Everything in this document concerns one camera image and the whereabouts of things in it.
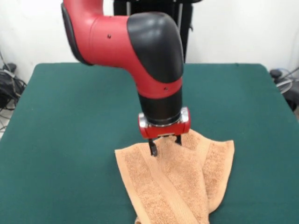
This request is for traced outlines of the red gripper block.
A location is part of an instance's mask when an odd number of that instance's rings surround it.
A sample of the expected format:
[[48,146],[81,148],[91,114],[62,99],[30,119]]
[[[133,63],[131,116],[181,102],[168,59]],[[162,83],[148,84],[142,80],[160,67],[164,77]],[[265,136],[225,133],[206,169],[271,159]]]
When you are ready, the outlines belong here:
[[176,122],[170,125],[155,126],[147,121],[143,113],[139,113],[138,125],[142,137],[148,139],[151,156],[157,157],[157,146],[153,139],[166,135],[176,135],[175,143],[181,146],[181,135],[189,132],[191,128],[191,116],[189,109],[182,107],[179,119]]

